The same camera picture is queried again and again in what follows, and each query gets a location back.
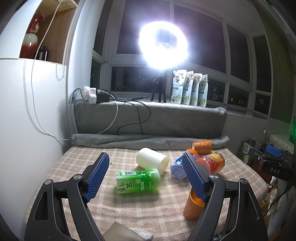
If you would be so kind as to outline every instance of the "white cup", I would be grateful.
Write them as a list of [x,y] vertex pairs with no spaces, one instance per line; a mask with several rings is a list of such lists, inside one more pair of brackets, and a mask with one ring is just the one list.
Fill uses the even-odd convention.
[[169,157],[149,148],[143,148],[137,153],[136,162],[144,169],[156,168],[162,175],[168,166]]

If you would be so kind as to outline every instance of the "green tea bottle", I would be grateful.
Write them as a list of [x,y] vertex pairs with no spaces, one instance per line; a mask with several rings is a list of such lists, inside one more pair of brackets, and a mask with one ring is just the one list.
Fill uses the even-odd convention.
[[118,193],[156,191],[160,187],[160,175],[156,168],[116,172],[116,180]]

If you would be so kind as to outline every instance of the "gray blanket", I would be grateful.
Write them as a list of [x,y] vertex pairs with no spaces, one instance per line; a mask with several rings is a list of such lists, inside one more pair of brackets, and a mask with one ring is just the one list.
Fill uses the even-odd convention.
[[[204,139],[186,137],[164,137],[153,135],[106,135],[106,134],[74,134],[72,143],[76,146],[92,148],[127,148],[142,149],[144,147],[154,150],[185,150],[191,148],[192,142]],[[220,148],[229,141],[227,136],[211,139],[212,148]]]

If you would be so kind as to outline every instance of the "metal screw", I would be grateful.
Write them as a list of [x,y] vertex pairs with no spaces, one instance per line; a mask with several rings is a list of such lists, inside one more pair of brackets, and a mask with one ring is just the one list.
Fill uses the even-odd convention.
[[76,175],[74,175],[74,177],[73,177],[74,180],[79,180],[79,179],[81,179],[81,178],[82,178],[81,174],[76,174]]
[[46,180],[44,181],[44,184],[45,184],[45,185],[48,185],[48,184],[51,184],[51,182],[52,182],[52,181],[51,181],[50,179],[46,179]]
[[210,178],[212,178],[213,180],[216,180],[216,179],[218,179],[218,175],[216,175],[216,174],[211,174],[211,175],[210,175]]
[[247,179],[242,178],[242,179],[241,179],[241,183],[242,183],[242,184],[247,184],[248,181],[247,181]]

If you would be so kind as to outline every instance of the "orange cup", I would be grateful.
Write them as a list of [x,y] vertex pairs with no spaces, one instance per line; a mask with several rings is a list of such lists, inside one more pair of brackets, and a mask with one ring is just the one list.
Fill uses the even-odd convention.
[[189,197],[187,199],[183,215],[188,220],[198,220],[204,206],[205,203],[203,203],[202,200],[195,195],[193,189],[190,188]]
[[193,142],[192,149],[196,150],[198,154],[207,155],[212,151],[212,143],[210,140]]

